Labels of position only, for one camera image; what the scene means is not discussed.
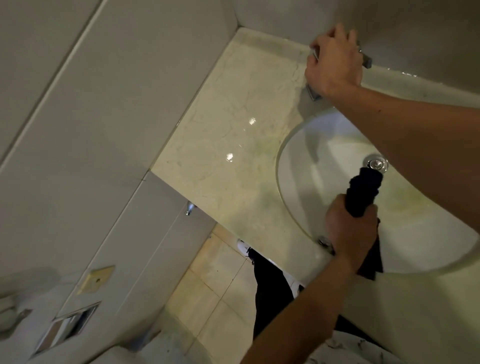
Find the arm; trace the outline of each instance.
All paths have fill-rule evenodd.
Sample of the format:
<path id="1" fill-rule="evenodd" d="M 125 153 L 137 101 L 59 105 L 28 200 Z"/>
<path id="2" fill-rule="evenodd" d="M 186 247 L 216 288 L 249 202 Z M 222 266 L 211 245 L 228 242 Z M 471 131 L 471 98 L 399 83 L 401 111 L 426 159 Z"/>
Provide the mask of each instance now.
<path id="1" fill-rule="evenodd" d="M 332 336 L 350 283 L 375 241 L 377 208 L 353 218 L 339 195 L 326 226 L 335 258 L 255 339 L 241 364 L 300 364 Z"/>
<path id="2" fill-rule="evenodd" d="M 480 110 L 403 100 L 361 87 L 357 36 L 319 36 L 305 75 L 416 188 L 480 232 Z"/>

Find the backsplash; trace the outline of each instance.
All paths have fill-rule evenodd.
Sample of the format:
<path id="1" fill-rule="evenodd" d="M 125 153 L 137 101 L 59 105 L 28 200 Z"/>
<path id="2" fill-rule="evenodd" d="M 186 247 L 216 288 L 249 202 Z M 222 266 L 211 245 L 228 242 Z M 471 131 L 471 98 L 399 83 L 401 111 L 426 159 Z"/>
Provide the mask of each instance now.
<path id="1" fill-rule="evenodd" d="M 239 24 L 309 44 L 342 21 L 373 63 L 480 93 L 475 0 L 233 0 Z"/>

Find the sink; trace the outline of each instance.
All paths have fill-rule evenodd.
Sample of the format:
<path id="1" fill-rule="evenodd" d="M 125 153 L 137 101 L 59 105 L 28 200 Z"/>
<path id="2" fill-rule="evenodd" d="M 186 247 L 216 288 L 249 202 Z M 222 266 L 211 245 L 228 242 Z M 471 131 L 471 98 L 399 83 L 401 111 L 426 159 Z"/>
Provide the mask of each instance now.
<path id="1" fill-rule="evenodd" d="M 324 216 L 345 193 L 365 157 L 379 154 L 336 109 L 293 130 L 280 150 L 277 180 L 282 199 L 315 241 L 325 236 Z M 424 196 L 390 165 L 375 199 L 385 272 L 414 273 L 458 262 L 476 246 L 478 234 Z"/>

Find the shoe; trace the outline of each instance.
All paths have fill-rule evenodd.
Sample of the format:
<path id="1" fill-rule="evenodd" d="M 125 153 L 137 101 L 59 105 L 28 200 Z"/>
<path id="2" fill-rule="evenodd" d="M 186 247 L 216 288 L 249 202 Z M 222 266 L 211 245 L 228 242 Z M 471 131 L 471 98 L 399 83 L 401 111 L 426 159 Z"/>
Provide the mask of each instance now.
<path id="1" fill-rule="evenodd" d="M 250 245 L 248 245 L 246 242 L 243 240 L 238 239 L 237 240 L 237 248 L 242 253 L 244 256 L 248 258 L 248 251 L 251 249 Z"/>

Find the black pants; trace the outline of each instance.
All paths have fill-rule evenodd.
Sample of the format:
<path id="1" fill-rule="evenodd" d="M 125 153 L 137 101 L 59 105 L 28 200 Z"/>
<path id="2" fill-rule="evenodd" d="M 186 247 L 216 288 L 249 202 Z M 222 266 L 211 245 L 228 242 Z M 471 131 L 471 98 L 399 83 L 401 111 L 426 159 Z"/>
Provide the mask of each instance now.
<path id="1" fill-rule="evenodd" d="M 265 327 L 293 301 L 293 293 L 279 268 L 253 249 L 248 251 L 248 255 L 253 261 L 253 271 L 257 280 L 257 294 L 255 295 L 257 315 L 253 327 L 253 339 L 255 340 Z M 341 315 L 337 319 L 335 330 L 347 332 L 380 346 Z"/>

